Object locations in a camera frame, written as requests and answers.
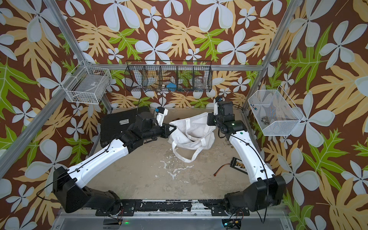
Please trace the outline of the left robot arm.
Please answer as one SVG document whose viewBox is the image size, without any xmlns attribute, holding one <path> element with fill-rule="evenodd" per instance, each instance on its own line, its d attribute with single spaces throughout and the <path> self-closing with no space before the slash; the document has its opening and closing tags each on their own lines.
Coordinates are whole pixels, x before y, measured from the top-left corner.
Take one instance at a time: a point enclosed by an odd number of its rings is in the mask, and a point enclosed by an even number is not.
<svg viewBox="0 0 368 230">
<path fill-rule="evenodd" d="M 54 171 L 52 192 L 66 213 L 82 208 L 96 210 L 98 215 L 117 215 L 122 212 L 119 196 L 113 191 L 99 191 L 87 184 L 115 161 L 127 156 L 145 143 L 167 139 L 176 126 L 164 123 L 168 110 L 158 107 L 154 116 L 143 112 L 127 130 L 115 135 L 112 141 L 92 157 L 68 169 L 59 167 Z"/>
</svg>

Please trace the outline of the blue object in basket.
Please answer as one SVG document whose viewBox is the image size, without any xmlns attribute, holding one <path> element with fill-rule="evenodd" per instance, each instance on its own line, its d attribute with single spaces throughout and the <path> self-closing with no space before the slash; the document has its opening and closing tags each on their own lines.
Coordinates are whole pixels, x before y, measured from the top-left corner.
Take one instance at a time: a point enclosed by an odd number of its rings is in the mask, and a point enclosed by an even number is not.
<svg viewBox="0 0 368 230">
<path fill-rule="evenodd" d="M 177 86 L 174 83 L 169 83 L 166 85 L 166 89 L 171 92 L 175 92 L 177 90 Z"/>
</svg>

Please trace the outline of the white cartoon print pouch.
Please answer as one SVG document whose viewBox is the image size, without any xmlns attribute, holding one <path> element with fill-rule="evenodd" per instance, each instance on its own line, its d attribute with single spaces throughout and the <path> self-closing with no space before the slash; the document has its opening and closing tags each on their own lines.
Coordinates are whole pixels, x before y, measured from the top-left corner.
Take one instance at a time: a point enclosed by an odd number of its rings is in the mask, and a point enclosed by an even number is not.
<svg viewBox="0 0 368 230">
<path fill-rule="evenodd" d="M 176 129 L 169 136 L 174 155 L 185 163 L 193 162 L 203 150 L 210 149 L 215 142 L 215 126 L 207 124 L 209 113 L 205 112 L 194 117 L 170 122 Z M 183 157 L 178 148 L 194 150 L 190 159 Z"/>
</svg>

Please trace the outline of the white mesh basket right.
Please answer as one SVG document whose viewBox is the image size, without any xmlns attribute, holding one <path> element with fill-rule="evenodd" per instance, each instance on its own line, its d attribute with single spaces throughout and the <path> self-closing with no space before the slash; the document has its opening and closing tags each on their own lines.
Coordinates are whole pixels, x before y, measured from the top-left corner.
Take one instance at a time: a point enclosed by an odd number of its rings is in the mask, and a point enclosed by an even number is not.
<svg viewBox="0 0 368 230">
<path fill-rule="evenodd" d="M 304 118 L 287 92 L 280 86 L 275 90 L 257 90 L 248 99 L 264 136 L 289 136 Z"/>
</svg>

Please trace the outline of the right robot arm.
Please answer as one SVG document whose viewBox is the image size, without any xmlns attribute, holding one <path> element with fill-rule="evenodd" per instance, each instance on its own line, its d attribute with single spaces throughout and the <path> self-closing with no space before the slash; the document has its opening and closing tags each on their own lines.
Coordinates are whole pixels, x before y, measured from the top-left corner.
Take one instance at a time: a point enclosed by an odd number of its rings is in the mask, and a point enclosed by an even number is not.
<svg viewBox="0 0 368 230">
<path fill-rule="evenodd" d="M 276 176 L 267 166 L 252 143 L 245 124 L 235 119 L 233 103 L 222 101 L 217 97 L 214 102 L 214 112 L 209 114 L 207 124 L 216 126 L 235 148 L 250 180 L 250 185 L 244 191 L 225 195 L 226 211 L 247 209 L 255 212 L 280 205 L 286 182 L 282 176 Z"/>
</svg>

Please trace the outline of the black plastic tool case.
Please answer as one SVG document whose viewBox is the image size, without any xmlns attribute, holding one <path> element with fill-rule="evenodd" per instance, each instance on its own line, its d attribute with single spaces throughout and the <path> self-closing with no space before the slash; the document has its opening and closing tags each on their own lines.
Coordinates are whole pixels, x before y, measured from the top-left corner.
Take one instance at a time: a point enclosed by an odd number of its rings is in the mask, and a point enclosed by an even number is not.
<svg viewBox="0 0 368 230">
<path fill-rule="evenodd" d="M 118 111 L 104 116 L 102 118 L 100 131 L 101 147 L 107 146 L 116 135 L 121 131 L 127 130 L 131 124 L 135 123 L 136 115 L 142 112 L 150 112 L 150 109 L 147 106 L 143 106 L 138 109 Z"/>
</svg>

